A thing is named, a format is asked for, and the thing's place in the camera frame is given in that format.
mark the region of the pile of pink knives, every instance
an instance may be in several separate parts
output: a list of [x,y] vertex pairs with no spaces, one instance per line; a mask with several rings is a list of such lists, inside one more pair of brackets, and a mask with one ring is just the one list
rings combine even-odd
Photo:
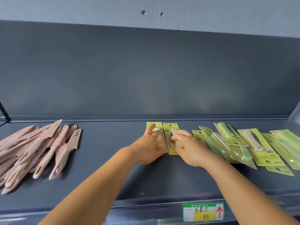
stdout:
[[15,189],[27,173],[38,178],[55,154],[55,167],[49,180],[63,170],[69,153],[77,149],[81,129],[69,128],[58,120],[42,128],[28,126],[0,141],[0,188],[1,194]]

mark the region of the hand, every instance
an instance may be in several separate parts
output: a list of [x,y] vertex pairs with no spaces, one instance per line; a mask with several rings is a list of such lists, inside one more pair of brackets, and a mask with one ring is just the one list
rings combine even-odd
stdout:
[[218,158],[186,130],[177,130],[177,134],[172,136],[171,140],[182,142],[184,148],[175,147],[175,151],[188,165],[206,168],[211,161]]
[[155,125],[148,126],[144,136],[139,138],[136,142],[129,146],[137,156],[137,163],[149,164],[158,157],[164,155],[166,151],[162,147],[157,147],[157,139],[160,134],[159,131],[152,133]]

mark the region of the forearm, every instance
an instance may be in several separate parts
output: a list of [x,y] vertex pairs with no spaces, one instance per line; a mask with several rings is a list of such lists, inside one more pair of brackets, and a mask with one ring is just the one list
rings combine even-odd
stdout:
[[213,163],[206,170],[216,181],[239,224],[298,224],[229,163],[218,158]]
[[102,224],[136,163],[133,151],[122,148],[59,203],[40,225]]

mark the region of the green price tag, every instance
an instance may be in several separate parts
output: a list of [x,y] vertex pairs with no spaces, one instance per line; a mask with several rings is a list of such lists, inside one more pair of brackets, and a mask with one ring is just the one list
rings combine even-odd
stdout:
[[183,222],[224,219],[224,202],[194,202],[182,204]]

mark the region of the yellow price area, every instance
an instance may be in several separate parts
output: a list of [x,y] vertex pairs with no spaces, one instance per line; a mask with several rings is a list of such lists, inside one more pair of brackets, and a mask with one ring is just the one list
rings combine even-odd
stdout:
[[216,220],[216,211],[194,212],[194,221]]

